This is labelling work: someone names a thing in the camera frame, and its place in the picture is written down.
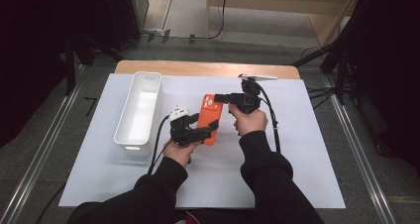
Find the metal rail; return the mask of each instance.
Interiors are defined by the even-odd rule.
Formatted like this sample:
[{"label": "metal rail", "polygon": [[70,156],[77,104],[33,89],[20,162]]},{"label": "metal rail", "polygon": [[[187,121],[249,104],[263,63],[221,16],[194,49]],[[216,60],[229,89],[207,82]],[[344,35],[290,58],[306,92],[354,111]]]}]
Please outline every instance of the metal rail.
[{"label": "metal rail", "polygon": [[80,83],[83,80],[85,74],[85,68],[81,64],[77,75],[79,77],[78,82],[75,84],[72,92],[66,96],[59,109],[55,114],[52,123],[44,136],[43,141],[40,144],[34,158],[31,161],[25,175],[19,182],[10,202],[6,208],[6,211],[3,213],[3,217],[0,220],[1,224],[16,223],[18,217],[37,181],[38,176],[43,169],[43,166],[49,157],[50,151],[53,148],[56,137],[58,136],[59,131],[67,117],[68,112],[70,111],[75,98],[77,97],[78,91],[80,90]]},{"label": "metal rail", "polygon": [[[334,86],[334,82],[326,75],[324,75],[324,79],[327,86]],[[356,131],[348,116],[346,106],[341,105],[335,95],[331,97],[331,100],[343,126],[344,132],[346,133],[346,137],[349,141],[362,177],[365,181],[365,184],[367,185],[367,191],[377,211],[380,222],[384,224],[396,223],[396,220],[387,202],[386,196],[380,187],[379,181],[374,175],[373,169],[371,168],[371,165],[368,161],[368,157],[365,154],[364,148],[359,141],[358,135],[356,134]]]}]

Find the white tabletop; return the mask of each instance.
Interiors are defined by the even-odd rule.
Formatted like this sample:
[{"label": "white tabletop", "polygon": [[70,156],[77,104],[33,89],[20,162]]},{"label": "white tabletop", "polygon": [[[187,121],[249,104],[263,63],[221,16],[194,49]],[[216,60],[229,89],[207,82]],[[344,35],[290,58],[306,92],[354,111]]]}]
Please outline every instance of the white tabletop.
[{"label": "white tabletop", "polygon": [[[113,140],[132,77],[132,74],[110,74],[59,206],[104,201],[132,189],[136,180],[147,172],[151,156],[129,157]],[[279,122],[281,151],[293,165],[294,182],[316,208],[345,208],[303,81],[280,79],[261,81],[260,85]],[[230,77],[166,75],[162,88],[160,120],[176,105],[198,113],[205,93],[242,92],[240,78]],[[261,110],[269,114],[263,103]],[[176,207],[254,207],[254,196],[240,175],[244,155],[234,122],[225,106],[215,145],[199,146],[192,155],[192,163],[186,168],[189,177],[177,193]],[[275,151],[270,121],[266,133]],[[166,123],[158,151],[168,139]]]}]

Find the black cord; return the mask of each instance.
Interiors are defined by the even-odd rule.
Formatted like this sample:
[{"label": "black cord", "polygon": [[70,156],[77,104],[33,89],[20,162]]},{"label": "black cord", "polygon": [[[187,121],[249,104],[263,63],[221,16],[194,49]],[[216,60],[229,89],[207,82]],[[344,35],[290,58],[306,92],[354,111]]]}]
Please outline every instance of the black cord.
[{"label": "black cord", "polygon": [[[310,49],[318,49],[318,51],[320,51],[322,53],[321,47],[310,47],[310,48],[307,48],[307,49],[302,51],[302,53],[300,54],[300,59],[303,59],[303,54]],[[312,64],[309,64],[307,62],[305,62],[305,64],[308,65],[308,66],[313,66]]]},{"label": "black cord", "polygon": [[321,102],[319,102],[317,105],[315,105],[315,106],[313,107],[313,110],[315,110],[317,107],[319,107],[319,106],[320,106],[321,104],[323,104],[325,101],[327,101],[327,99],[328,99],[328,98],[330,98],[333,94],[334,94],[334,92],[330,92],[326,98],[324,98]]},{"label": "black cord", "polygon": [[222,15],[220,15],[220,1],[217,0],[217,15],[219,16],[220,21],[223,20]]},{"label": "black cord", "polygon": [[223,32],[223,29],[225,27],[225,8],[226,8],[226,0],[223,0],[223,7],[222,7],[222,26],[220,27],[219,32],[216,34],[216,36],[213,36],[211,38],[184,38],[184,37],[166,37],[162,35],[155,35],[155,37],[159,38],[170,38],[170,39],[186,39],[186,40],[213,40],[220,36],[220,34]]},{"label": "black cord", "polygon": [[53,195],[53,197],[50,199],[49,203],[44,207],[43,212],[41,212],[40,217],[38,218],[36,224],[41,224],[41,221],[43,220],[44,215],[46,214],[47,210],[55,200],[55,198],[64,190],[65,185],[67,184],[67,181],[62,184],[62,186],[58,189],[58,191]]},{"label": "black cord", "polygon": [[263,88],[257,82],[255,82],[255,81],[251,81],[251,82],[254,83],[262,91],[262,94],[265,97],[265,100],[266,100],[265,103],[266,103],[266,105],[268,106],[268,109],[269,109],[269,114],[271,116],[272,129],[274,131],[275,150],[278,153],[281,153],[280,139],[278,138],[278,127],[277,127],[278,122],[275,118],[274,110],[272,110],[271,102],[269,101],[268,96],[266,95]]},{"label": "black cord", "polygon": [[260,98],[260,100],[268,106],[268,103],[264,99]]},{"label": "black cord", "polygon": [[309,97],[309,99],[310,99],[310,100],[312,100],[312,99],[314,99],[314,98],[317,98],[317,97],[322,97],[322,96],[324,96],[325,94],[330,94],[330,93],[332,93],[332,92],[331,92],[331,91],[325,91],[325,92],[320,93],[320,94],[312,95],[312,96],[310,96],[310,97]]},{"label": "black cord", "polygon": [[324,87],[324,88],[307,88],[308,93],[313,93],[313,92],[319,92],[319,91],[324,91],[327,92],[329,91],[331,87]]},{"label": "black cord", "polygon": [[167,145],[169,145],[169,143],[172,141],[172,139],[170,139],[166,144],[163,145],[163,148],[161,149],[160,153],[157,156],[157,159],[154,162],[154,166],[157,164],[158,159],[160,158],[161,154],[163,154],[164,149],[166,149]]},{"label": "black cord", "polygon": [[157,140],[155,141],[154,155],[152,156],[151,166],[149,167],[148,174],[152,174],[152,171],[154,170],[155,163],[156,163],[155,162],[155,157],[156,157],[157,151],[158,151],[158,138],[160,137],[161,127],[163,126],[164,121],[166,121],[168,118],[169,118],[169,115],[165,116],[161,120],[160,125],[158,126],[158,129],[157,129]]}]

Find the white plastic basket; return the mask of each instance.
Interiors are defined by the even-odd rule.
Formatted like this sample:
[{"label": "white plastic basket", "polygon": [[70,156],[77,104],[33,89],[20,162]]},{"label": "white plastic basket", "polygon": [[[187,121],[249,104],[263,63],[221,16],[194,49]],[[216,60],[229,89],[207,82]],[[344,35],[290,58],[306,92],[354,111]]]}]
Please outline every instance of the white plastic basket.
[{"label": "white plastic basket", "polygon": [[162,98],[161,74],[137,72],[133,76],[114,141],[129,155],[148,156],[158,131]]}]

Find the orange phone case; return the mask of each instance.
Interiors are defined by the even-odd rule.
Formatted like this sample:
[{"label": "orange phone case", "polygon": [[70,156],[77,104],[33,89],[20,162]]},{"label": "orange phone case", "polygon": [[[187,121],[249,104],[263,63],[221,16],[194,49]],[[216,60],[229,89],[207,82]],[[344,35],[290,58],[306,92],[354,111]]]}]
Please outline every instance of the orange phone case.
[{"label": "orange phone case", "polygon": [[[219,120],[222,115],[222,102],[214,101],[214,94],[205,94],[201,101],[200,115],[198,117],[197,128],[207,127],[211,122]],[[216,141],[217,129],[211,133],[211,137],[204,140],[204,145],[212,146]]]}]

